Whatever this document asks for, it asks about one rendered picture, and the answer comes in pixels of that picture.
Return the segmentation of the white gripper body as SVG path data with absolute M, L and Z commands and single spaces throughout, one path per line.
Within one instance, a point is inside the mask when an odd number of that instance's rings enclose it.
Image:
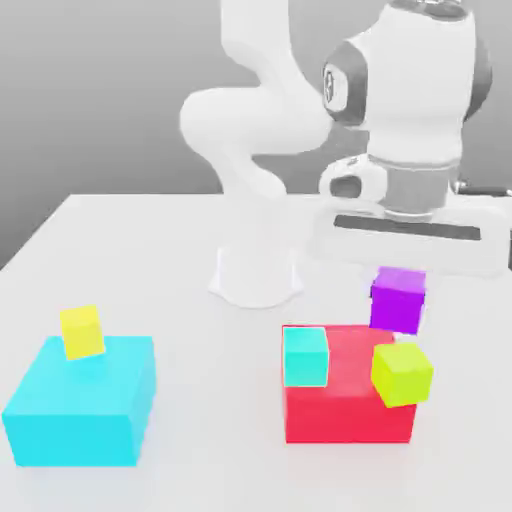
M 495 277 L 508 270 L 512 215 L 497 198 L 451 196 L 428 222 L 394 221 L 332 202 L 318 211 L 313 255 L 332 261 L 446 275 Z

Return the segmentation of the small purple cube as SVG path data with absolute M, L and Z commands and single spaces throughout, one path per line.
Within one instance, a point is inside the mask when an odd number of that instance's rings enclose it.
M 416 335 L 426 293 L 426 273 L 381 266 L 371 285 L 371 328 Z

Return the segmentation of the small lime cube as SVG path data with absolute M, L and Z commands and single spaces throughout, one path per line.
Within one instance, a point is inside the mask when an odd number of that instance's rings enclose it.
M 433 365 L 416 343 L 374 347 L 371 382 L 387 408 L 427 401 L 433 373 Z

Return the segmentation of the small turquoise cube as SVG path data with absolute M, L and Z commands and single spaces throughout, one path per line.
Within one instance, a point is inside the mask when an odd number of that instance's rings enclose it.
M 286 388 L 325 388 L 329 358 L 327 334 L 323 327 L 283 327 L 282 369 Z

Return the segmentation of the small yellow cube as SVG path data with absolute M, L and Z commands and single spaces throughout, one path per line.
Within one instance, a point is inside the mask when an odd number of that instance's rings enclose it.
M 97 356 L 105 352 L 99 313 L 95 305 L 62 310 L 60 324 L 68 360 Z

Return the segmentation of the large red box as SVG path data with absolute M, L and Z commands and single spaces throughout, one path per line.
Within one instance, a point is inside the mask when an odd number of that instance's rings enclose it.
M 283 386 L 288 443 L 407 443 L 417 406 L 388 408 L 371 382 L 374 347 L 389 331 L 365 325 L 283 325 L 282 343 L 322 329 L 329 348 L 325 387 Z

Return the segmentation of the large cyan box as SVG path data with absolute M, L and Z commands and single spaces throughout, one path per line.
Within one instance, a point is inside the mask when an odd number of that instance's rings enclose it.
M 67 360 L 46 339 L 7 403 L 2 421 L 22 467 L 132 467 L 156 392 L 153 340 L 108 336 L 98 356 Z

